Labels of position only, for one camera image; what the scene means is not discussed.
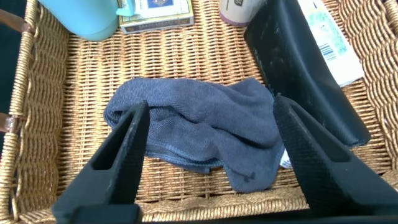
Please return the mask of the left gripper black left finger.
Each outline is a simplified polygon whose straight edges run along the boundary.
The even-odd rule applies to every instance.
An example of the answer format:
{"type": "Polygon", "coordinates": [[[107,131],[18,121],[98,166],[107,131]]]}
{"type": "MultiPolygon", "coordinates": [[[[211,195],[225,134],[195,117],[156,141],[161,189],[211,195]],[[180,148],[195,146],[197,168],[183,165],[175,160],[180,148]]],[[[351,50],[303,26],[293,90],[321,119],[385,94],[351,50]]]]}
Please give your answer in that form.
{"type": "Polygon", "coordinates": [[[146,101],[132,106],[71,184],[52,206],[55,221],[141,223],[135,203],[139,188],[150,114],[146,101]]]}

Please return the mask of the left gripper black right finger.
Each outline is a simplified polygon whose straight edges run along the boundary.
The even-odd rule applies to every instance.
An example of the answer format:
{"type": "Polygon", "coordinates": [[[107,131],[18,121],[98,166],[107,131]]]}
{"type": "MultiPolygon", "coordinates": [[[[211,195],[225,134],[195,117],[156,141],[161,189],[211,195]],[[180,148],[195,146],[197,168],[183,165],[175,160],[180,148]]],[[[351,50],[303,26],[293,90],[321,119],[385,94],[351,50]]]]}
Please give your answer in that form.
{"type": "Polygon", "coordinates": [[[277,96],[273,114],[316,216],[397,215],[397,191],[295,101],[277,96]]]}

